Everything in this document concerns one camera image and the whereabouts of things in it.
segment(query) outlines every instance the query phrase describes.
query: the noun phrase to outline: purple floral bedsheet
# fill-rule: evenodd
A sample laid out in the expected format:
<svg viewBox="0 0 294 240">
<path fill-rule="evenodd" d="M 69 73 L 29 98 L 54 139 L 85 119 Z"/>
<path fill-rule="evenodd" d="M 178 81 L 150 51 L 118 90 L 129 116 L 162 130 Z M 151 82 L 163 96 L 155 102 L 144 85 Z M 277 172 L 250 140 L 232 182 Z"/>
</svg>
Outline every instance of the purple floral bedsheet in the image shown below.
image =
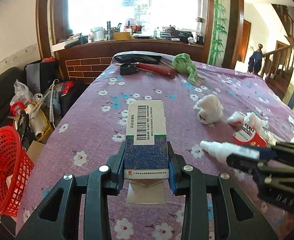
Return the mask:
<svg viewBox="0 0 294 240">
<path fill-rule="evenodd" d="M 221 165 L 199 147 L 201 140 L 233 142 L 234 129 L 226 119 L 234 111 L 254 111 L 268 120 L 269 130 L 285 140 L 294 137 L 294 113 L 252 74 L 195 63 L 206 80 L 194 86 L 187 77 L 168 77 L 140 71 L 120 76 L 119 67 L 111 64 L 77 100 L 50 136 L 26 185 L 20 205 L 16 232 L 44 196 L 66 173 L 85 175 L 106 163 L 125 140 L 128 103 L 133 100 L 161 99 L 166 116 L 167 138 L 175 153 L 202 172 L 218 175 L 227 172 L 261 210 L 282 239 L 294 225 L 283 210 L 257 198 L 251 176 Z M 224 107 L 220 122 L 203 125 L 193 110 L 204 95 L 215 94 Z M 128 181 L 118 197 L 108 197 L 113 239 L 179 240 L 184 215 L 183 196 L 175 197 L 166 183 L 167 208 L 125 207 Z M 213 211 L 208 196 L 209 239 L 214 240 Z M 81 206 L 79 239 L 83 239 L 84 205 Z"/>
</svg>

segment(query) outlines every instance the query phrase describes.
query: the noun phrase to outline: blue patterned packaging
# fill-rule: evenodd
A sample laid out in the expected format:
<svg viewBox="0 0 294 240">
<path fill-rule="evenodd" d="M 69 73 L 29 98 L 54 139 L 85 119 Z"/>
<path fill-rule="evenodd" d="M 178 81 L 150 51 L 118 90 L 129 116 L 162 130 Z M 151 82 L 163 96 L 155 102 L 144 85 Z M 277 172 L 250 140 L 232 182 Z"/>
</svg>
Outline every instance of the blue patterned packaging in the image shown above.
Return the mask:
<svg viewBox="0 0 294 240">
<path fill-rule="evenodd" d="M 124 169 L 125 179 L 169 177 L 166 123 L 161 100 L 129 104 Z"/>
</svg>

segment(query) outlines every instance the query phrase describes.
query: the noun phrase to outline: staircase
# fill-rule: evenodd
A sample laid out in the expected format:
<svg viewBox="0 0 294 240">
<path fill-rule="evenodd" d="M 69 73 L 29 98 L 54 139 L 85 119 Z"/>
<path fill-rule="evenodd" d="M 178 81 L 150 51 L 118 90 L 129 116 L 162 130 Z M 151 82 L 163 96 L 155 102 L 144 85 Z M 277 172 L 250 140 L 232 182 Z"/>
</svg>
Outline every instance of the staircase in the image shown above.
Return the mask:
<svg viewBox="0 0 294 240">
<path fill-rule="evenodd" d="M 282 100 L 290 83 L 294 63 L 294 44 L 284 46 L 263 55 L 265 63 L 261 78 L 266 74 L 266 84 Z"/>
<path fill-rule="evenodd" d="M 279 19 L 288 35 L 290 44 L 294 43 L 294 20 L 288 14 L 288 7 L 280 4 L 273 4 L 274 10 L 278 14 Z"/>
</svg>

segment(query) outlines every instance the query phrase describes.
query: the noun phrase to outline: black sofa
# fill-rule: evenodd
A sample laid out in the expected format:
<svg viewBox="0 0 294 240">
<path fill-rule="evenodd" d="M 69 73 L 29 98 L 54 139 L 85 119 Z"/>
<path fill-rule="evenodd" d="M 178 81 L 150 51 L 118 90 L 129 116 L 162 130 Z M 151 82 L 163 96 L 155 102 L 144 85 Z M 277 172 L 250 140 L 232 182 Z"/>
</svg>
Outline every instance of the black sofa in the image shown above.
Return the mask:
<svg viewBox="0 0 294 240">
<path fill-rule="evenodd" d="M 25 71 L 12 67 L 0 75 L 0 127 L 9 122 L 7 116 L 10 110 L 10 101 L 15 95 L 14 83 L 16 79 L 26 84 Z"/>
</svg>

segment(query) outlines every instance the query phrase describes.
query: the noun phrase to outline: child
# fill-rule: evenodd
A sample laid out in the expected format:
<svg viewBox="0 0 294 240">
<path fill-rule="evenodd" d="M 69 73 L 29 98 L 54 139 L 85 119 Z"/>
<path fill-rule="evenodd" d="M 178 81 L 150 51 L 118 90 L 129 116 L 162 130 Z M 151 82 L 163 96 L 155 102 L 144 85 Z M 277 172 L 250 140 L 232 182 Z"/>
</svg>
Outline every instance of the child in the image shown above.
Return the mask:
<svg viewBox="0 0 294 240">
<path fill-rule="evenodd" d="M 249 58 L 248 63 L 248 72 L 258 75 L 258 72 L 261 69 L 262 57 L 263 54 L 261 52 L 262 45 L 258 44 L 258 49 L 253 53 L 253 55 Z"/>
</svg>

